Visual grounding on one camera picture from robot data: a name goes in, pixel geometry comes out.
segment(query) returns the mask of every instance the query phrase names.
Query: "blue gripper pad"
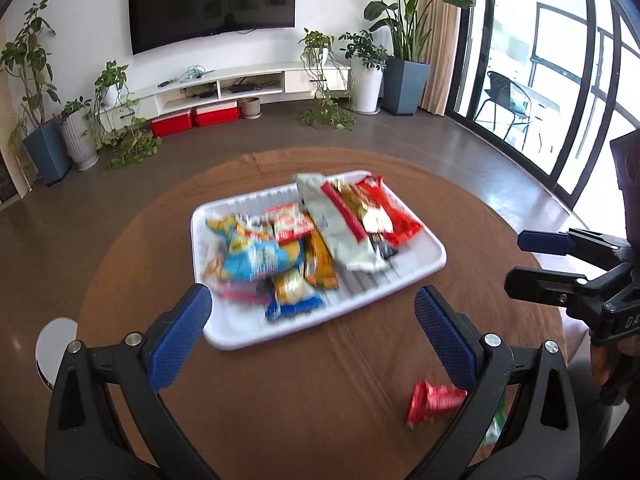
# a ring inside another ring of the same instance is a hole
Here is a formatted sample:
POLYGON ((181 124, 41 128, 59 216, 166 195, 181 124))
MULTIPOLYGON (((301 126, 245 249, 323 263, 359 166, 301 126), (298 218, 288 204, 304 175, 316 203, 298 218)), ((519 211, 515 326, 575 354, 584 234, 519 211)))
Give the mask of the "blue gripper pad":
POLYGON ((210 315, 211 293, 196 284, 146 331, 143 358, 155 393, 174 383, 210 315))
POLYGON ((566 233, 523 231, 518 235, 518 247, 527 253, 566 256, 574 250, 575 243, 566 233))
POLYGON ((470 330, 432 285, 418 290, 414 310, 418 323, 453 384, 471 392, 484 362, 479 332, 475 327, 470 330))

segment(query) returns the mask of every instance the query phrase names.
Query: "gray floor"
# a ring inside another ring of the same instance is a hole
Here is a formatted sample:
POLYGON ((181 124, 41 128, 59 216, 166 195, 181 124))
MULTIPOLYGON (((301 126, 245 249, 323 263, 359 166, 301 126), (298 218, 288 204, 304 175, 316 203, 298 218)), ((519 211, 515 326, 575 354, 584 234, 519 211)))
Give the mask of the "gray floor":
POLYGON ((97 266, 135 215, 172 186, 221 162, 295 146, 367 150, 452 180, 516 231, 581 226, 521 168, 449 118, 382 112, 360 117, 352 132, 336 132, 302 124, 298 115, 304 106, 267 105, 257 121, 167 137, 159 155, 144 164, 107 173, 73 171, 53 187, 36 186, 25 200, 0 212, 0 420, 37 466, 44 464, 49 403, 34 366, 39 331, 56 317, 78 318, 97 266))

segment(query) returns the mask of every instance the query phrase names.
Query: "black chair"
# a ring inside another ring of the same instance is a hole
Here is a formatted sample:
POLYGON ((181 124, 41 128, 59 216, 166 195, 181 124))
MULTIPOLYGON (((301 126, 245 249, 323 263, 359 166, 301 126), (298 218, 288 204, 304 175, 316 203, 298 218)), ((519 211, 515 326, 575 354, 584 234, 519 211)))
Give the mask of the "black chair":
POLYGON ((527 135, 529 134, 529 125, 532 123, 531 119, 531 108, 532 108, 532 100, 527 94, 527 91, 515 81, 512 81, 507 76, 504 76, 500 73, 493 72, 489 70, 486 73, 489 76, 490 88, 484 90, 489 96, 486 99, 478 113, 476 114, 476 118, 474 120, 478 120, 480 112, 482 112, 482 108, 489 101, 494 103, 494 129, 495 131, 495 120, 496 120, 496 112, 498 106, 504 108, 505 110, 510 111, 513 114, 513 121, 509 128, 507 129, 507 133, 504 135, 504 139, 507 139, 509 132, 514 126, 520 126, 524 124, 524 141, 522 143, 522 150, 524 149, 524 145, 527 142, 527 135))

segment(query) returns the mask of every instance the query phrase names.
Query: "sliding glass door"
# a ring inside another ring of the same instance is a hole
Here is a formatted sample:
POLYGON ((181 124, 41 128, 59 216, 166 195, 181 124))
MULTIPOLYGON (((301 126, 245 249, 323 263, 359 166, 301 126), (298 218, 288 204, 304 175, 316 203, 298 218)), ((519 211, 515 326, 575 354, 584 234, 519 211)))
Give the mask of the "sliding glass door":
POLYGON ((588 204, 602 194, 615 201, 623 225, 608 142, 640 128, 640 50, 616 5, 474 1, 461 20, 447 113, 575 206, 587 224, 601 224, 588 204), (583 192, 588 198, 580 200, 583 192))

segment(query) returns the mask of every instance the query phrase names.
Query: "red snack package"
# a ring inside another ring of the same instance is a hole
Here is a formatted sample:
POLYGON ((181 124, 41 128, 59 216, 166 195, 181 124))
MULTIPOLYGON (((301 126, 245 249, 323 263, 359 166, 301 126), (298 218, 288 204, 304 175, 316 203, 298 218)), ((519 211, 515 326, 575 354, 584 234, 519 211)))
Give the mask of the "red snack package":
POLYGON ((466 390, 453 386, 432 386, 427 381, 418 381, 409 405, 405 424, 414 428, 425 420, 455 413, 466 399, 466 390))
POLYGON ((280 245, 303 238, 316 228, 296 203, 268 209, 264 215, 273 222, 273 231, 280 245))
POLYGON ((382 233, 382 236, 385 240, 388 240, 393 247, 399 247, 407 243, 423 229, 420 222, 392 205, 391 200, 389 200, 388 195, 382 188, 381 176, 371 175, 365 177, 355 185, 382 207, 391 219, 394 231, 392 233, 382 233))

